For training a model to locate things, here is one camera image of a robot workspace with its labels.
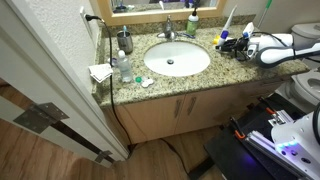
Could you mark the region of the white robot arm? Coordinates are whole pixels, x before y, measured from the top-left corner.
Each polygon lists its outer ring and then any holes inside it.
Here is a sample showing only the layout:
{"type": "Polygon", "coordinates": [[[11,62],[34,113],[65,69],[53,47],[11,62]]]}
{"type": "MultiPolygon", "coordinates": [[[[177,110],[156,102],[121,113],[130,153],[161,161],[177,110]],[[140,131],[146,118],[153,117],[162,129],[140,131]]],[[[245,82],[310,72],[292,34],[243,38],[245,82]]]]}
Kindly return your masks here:
{"type": "MultiPolygon", "coordinates": [[[[267,34],[245,31],[241,38],[230,39],[226,31],[216,36],[215,48],[222,52],[243,51],[247,60],[253,59],[261,68],[273,68],[286,61],[317,56],[320,42],[297,44],[292,34],[267,34]]],[[[264,149],[276,153],[280,159],[304,174],[310,180],[320,180],[320,102],[319,74],[308,72],[293,77],[297,97],[313,105],[298,120],[287,117],[282,111],[274,115],[271,141],[251,133],[264,149]]]]}

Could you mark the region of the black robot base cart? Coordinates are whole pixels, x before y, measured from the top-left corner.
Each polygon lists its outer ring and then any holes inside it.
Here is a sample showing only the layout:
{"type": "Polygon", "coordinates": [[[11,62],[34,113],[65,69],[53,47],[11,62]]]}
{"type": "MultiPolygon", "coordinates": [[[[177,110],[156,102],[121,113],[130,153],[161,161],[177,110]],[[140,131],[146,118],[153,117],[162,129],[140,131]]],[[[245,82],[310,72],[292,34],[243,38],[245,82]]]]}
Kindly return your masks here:
{"type": "Polygon", "coordinates": [[[320,104],[308,114],[273,94],[204,148],[226,180],[320,180],[320,104]]]}

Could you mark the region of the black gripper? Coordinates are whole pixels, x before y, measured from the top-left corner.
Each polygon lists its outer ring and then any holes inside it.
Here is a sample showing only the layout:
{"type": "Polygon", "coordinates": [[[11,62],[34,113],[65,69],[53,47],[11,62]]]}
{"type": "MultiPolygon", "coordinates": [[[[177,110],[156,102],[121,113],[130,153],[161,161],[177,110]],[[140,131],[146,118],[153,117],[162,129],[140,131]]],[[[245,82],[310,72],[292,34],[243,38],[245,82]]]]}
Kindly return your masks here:
{"type": "Polygon", "coordinates": [[[224,41],[219,42],[218,46],[232,45],[232,48],[215,47],[215,49],[217,51],[223,52],[223,53],[230,53],[233,50],[234,51],[246,51],[248,49],[248,42],[249,42],[249,39],[243,38],[243,37],[237,39],[236,42],[235,42],[235,39],[228,39],[228,40],[224,40],[224,41]]]}

